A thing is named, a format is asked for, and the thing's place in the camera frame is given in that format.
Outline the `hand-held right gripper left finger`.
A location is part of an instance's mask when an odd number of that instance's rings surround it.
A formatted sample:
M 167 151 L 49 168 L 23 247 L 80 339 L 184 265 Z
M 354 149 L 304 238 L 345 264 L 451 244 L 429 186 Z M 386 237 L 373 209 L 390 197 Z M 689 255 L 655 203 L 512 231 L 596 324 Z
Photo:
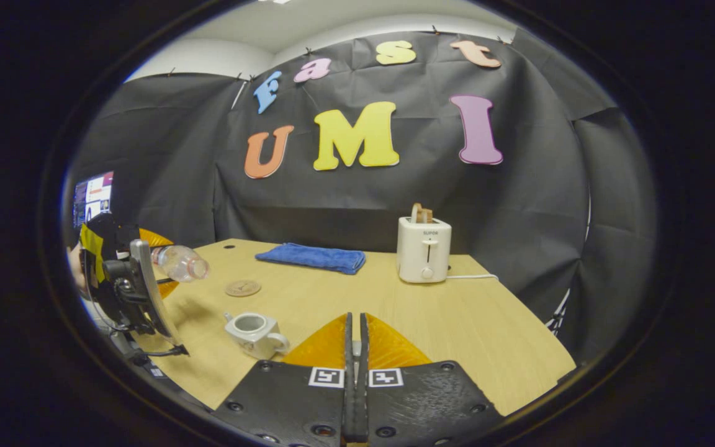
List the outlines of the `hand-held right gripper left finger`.
M 213 416 L 261 443 L 278 446 L 346 446 L 345 405 L 354 393 L 353 316 L 347 312 L 325 331 L 335 366 L 259 360 Z

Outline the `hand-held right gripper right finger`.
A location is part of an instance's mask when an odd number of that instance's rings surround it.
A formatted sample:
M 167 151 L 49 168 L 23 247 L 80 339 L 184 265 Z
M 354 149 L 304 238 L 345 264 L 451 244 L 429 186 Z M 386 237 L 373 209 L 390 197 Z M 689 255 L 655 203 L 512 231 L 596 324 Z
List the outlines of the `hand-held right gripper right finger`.
M 431 361 L 361 314 L 359 434 L 366 447 L 465 447 L 503 417 L 454 360 Z

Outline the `clear plastic water bottle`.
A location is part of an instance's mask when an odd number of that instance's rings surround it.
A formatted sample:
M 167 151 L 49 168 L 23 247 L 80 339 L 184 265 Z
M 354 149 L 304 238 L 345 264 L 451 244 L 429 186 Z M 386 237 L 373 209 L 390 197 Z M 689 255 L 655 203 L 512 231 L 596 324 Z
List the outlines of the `clear plastic water bottle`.
M 209 276 L 209 263 L 190 247 L 168 245 L 151 249 L 151 262 L 176 282 L 195 282 Z

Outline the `white teacup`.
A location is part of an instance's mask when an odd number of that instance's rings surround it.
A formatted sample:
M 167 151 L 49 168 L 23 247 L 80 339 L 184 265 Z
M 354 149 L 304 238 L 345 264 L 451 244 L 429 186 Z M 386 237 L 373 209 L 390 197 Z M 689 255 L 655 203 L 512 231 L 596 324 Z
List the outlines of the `white teacup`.
M 257 312 L 242 312 L 236 316 L 225 312 L 223 316 L 226 319 L 224 330 L 242 353 L 258 360 L 269 360 L 289 352 L 289 339 L 281 333 L 276 319 Z

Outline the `computer monitor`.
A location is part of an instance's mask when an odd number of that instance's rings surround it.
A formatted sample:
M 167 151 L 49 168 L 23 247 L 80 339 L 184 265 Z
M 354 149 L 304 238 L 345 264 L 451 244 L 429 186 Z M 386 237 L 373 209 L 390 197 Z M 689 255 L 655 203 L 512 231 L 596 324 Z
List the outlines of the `computer monitor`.
M 99 214 L 112 212 L 113 180 L 114 172 L 108 171 L 76 185 L 72 201 L 73 227 L 81 227 Z

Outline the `blue towel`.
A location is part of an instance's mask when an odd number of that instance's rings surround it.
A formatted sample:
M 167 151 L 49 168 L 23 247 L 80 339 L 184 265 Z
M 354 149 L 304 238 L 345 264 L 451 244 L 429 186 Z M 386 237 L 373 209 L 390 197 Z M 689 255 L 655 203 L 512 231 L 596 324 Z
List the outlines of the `blue towel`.
M 323 271 L 355 275 L 364 266 L 366 254 L 363 251 L 346 251 L 283 243 L 267 252 L 256 254 L 255 259 L 282 265 L 312 267 Z

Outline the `white toaster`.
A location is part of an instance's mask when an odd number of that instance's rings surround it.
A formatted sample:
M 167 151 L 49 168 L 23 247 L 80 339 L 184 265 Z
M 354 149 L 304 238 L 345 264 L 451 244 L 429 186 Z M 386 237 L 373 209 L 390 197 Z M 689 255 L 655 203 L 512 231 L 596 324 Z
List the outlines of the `white toaster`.
M 409 216 L 398 220 L 397 274 L 407 283 L 446 280 L 451 254 L 452 227 L 442 220 L 414 223 Z

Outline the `black backdrop cloth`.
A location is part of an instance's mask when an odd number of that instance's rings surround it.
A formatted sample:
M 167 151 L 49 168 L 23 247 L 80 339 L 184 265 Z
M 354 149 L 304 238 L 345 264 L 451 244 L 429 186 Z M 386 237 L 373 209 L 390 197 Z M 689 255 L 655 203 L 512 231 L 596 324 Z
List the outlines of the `black backdrop cloth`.
M 69 186 L 110 171 L 113 211 L 184 245 L 227 238 L 395 251 L 415 202 L 453 252 L 499 275 L 579 362 L 635 322 L 659 238 L 636 131 L 576 63 L 525 29 L 504 42 L 388 33 L 253 81 L 156 74 L 97 113 Z

